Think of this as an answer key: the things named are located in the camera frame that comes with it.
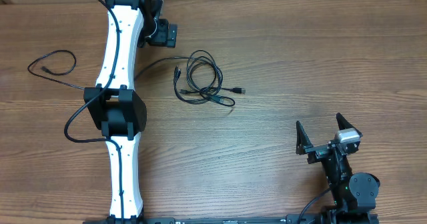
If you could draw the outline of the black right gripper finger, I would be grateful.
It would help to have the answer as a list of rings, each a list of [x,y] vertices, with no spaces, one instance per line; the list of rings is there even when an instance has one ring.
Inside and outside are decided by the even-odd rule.
[[[350,122],[348,122],[341,113],[336,113],[336,120],[338,123],[339,130],[355,129],[356,132],[359,134],[359,136],[363,137],[363,134],[357,128],[355,128]]]
[[[304,131],[303,125],[301,124],[300,121],[296,121],[296,132],[297,132],[296,154],[298,155],[306,154],[306,151],[309,148],[312,148],[313,145],[308,135]]]

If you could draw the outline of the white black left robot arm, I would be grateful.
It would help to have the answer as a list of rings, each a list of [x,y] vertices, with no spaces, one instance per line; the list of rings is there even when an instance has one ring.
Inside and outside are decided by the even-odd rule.
[[[104,223],[145,223],[139,190],[138,149],[147,109],[135,91],[135,61],[144,45],[171,47],[177,26],[161,18],[163,0],[101,0],[108,11],[103,65],[94,87],[83,93],[84,105],[101,132],[109,153],[111,207]]]

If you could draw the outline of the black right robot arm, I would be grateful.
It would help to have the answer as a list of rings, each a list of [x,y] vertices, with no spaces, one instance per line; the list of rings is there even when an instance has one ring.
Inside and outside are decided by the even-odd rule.
[[[341,113],[336,114],[336,120],[339,130],[332,140],[320,146],[313,145],[301,122],[296,122],[296,154],[307,155],[309,164],[321,163],[328,182],[328,188],[303,208],[296,222],[378,223],[378,216],[371,210],[376,208],[380,180],[370,173],[353,173],[348,162],[348,156],[359,150],[363,134]],[[306,211],[327,193],[332,194],[334,205],[308,215]]]

